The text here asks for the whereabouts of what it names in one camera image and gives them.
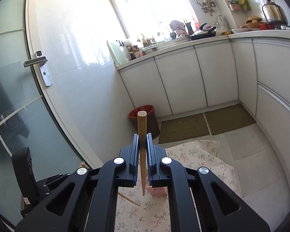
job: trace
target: trash can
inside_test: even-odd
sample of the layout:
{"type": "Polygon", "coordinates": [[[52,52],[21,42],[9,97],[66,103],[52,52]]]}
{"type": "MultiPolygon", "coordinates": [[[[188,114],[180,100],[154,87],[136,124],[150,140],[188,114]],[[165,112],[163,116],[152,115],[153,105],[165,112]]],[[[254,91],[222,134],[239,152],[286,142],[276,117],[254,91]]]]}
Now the trash can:
{"type": "Polygon", "coordinates": [[[138,112],[146,111],[147,112],[147,133],[152,134],[152,139],[157,138],[160,134],[157,118],[155,115],[155,108],[153,105],[143,105],[138,108],[135,108],[129,113],[129,118],[132,119],[136,130],[138,129],[138,112]]]}

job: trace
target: window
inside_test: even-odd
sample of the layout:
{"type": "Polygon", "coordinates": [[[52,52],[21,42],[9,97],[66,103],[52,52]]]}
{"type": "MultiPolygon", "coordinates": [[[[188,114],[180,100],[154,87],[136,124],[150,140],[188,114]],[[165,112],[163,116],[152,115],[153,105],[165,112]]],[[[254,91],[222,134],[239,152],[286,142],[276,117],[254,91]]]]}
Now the window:
{"type": "Polygon", "coordinates": [[[169,38],[172,20],[191,22],[195,30],[196,15],[187,0],[113,0],[128,37],[157,37],[162,32],[169,38]]]}

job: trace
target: wooden stick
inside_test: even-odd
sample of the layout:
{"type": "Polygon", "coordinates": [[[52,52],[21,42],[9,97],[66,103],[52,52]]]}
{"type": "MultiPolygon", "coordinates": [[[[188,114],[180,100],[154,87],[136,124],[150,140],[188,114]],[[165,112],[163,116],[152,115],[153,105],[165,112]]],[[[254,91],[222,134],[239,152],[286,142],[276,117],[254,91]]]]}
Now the wooden stick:
{"type": "Polygon", "coordinates": [[[124,196],[122,193],[118,192],[118,195],[120,195],[122,198],[125,198],[126,200],[132,202],[135,205],[138,205],[139,207],[141,207],[140,204],[137,204],[136,202],[134,202],[133,200],[129,199],[128,197],[124,196]]]}
{"type": "Polygon", "coordinates": [[[138,112],[138,144],[140,154],[141,182],[143,196],[145,196],[146,186],[146,133],[147,133],[147,113],[138,112]]]}
{"type": "Polygon", "coordinates": [[[81,163],[81,167],[84,167],[86,169],[89,169],[89,166],[87,166],[84,162],[81,163]]]}
{"type": "MultiPolygon", "coordinates": [[[[88,167],[84,162],[81,163],[81,167],[84,167],[84,168],[89,169],[89,167],[88,167]]],[[[125,198],[126,200],[132,202],[133,204],[138,205],[139,207],[141,207],[141,205],[137,204],[137,203],[134,202],[133,200],[131,200],[131,199],[129,199],[128,197],[124,196],[122,193],[118,192],[118,195],[120,195],[122,198],[125,198]]]]}

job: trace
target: kettle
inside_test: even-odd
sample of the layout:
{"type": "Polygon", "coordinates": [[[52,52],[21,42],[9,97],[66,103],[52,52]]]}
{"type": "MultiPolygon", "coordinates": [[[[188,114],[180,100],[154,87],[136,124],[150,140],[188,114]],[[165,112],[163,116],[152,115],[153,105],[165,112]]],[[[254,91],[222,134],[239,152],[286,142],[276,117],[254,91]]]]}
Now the kettle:
{"type": "Polygon", "coordinates": [[[269,24],[288,25],[288,20],[284,10],[271,0],[266,1],[262,6],[262,11],[269,24]]]}

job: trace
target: kitchen counter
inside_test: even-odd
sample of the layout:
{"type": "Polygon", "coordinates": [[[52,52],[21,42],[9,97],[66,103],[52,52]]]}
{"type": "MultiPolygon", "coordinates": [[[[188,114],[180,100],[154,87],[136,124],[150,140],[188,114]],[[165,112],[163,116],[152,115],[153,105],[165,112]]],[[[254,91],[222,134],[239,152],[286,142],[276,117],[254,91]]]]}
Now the kitchen counter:
{"type": "Polygon", "coordinates": [[[178,45],[174,45],[171,47],[167,47],[161,50],[158,50],[156,52],[144,55],[142,57],[139,57],[137,59],[131,60],[126,62],[125,64],[116,66],[117,70],[124,69],[128,66],[133,66],[136,63],[139,63],[141,61],[145,61],[147,59],[153,58],[155,56],[165,54],[167,52],[172,52],[178,49],[183,49],[190,46],[197,46],[200,44],[206,44],[206,43],[214,43],[217,41],[227,40],[227,39],[236,39],[236,38],[257,38],[257,37],[263,37],[263,38],[284,38],[290,40],[290,31],[289,30],[260,30],[260,31],[251,31],[251,32],[243,32],[243,33],[237,33],[237,34],[231,34],[228,36],[217,36],[217,37],[210,37],[210,38],[204,38],[194,41],[189,41],[186,43],[180,43],[178,45]]]}
{"type": "Polygon", "coordinates": [[[290,187],[290,31],[190,41],[118,67],[134,107],[171,119],[241,102],[272,143],[290,187]]]}
{"type": "Polygon", "coordinates": [[[167,47],[167,48],[164,48],[164,49],[161,49],[161,50],[157,50],[157,51],[152,52],[150,54],[138,57],[138,58],[136,58],[134,60],[128,61],[125,64],[116,66],[116,69],[117,70],[121,70],[121,69],[123,69],[125,67],[128,67],[128,66],[131,66],[131,65],[133,65],[135,63],[144,61],[146,59],[149,59],[149,58],[152,58],[154,56],[161,55],[161,54],[164,54],[164,53],[167,53],[167,52],[175,51],[175,50],[178,50],[178,49],[182,49],[182,48],[186,48],[186,47],[190,47],[190,46],[194,46],[194,45],[198,45],[198,44],[210,43],[210,42],[221,41],[221,40],[226,40],[226,39],[228,39],[228,36],[217,36],[217,37],[209,37],[209,38],[203,38],[203,39],[199,39],[199,40],[189,41],[189,42],[182,43],[182,44],[180,43],[180,44],[173,45],[171,47],[167,47]]]}

